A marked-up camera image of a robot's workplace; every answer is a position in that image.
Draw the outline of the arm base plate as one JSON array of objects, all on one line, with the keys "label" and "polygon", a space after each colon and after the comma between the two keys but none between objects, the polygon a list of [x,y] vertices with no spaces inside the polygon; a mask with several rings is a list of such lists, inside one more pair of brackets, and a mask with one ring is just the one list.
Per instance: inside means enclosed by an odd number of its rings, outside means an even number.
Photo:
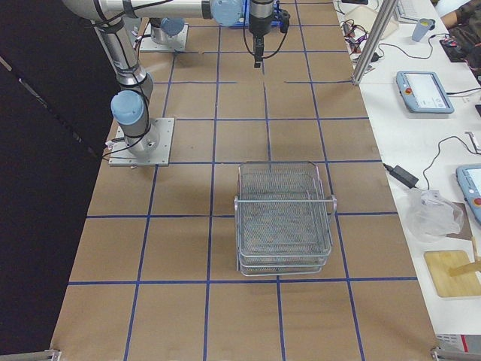
[{"label": "arm base plate", "polygon": [[116,129],[112,154],[108,155],[110,166],[168,166],[171,154],[171,144],[174,134],[174,118],[150,118],[149,132],[134,146],[136,140],[128,138],[125,142],[123,130]]},{"label": "arm base plate", "polygon": [[144,37],[141,39],[140,51],[145,53],[182,53],[186,50],[189,25],[186,23],[180,33],[170,36],[160,28],[154,29],[154,36],[151,36],[151,25],[145,29]]}]

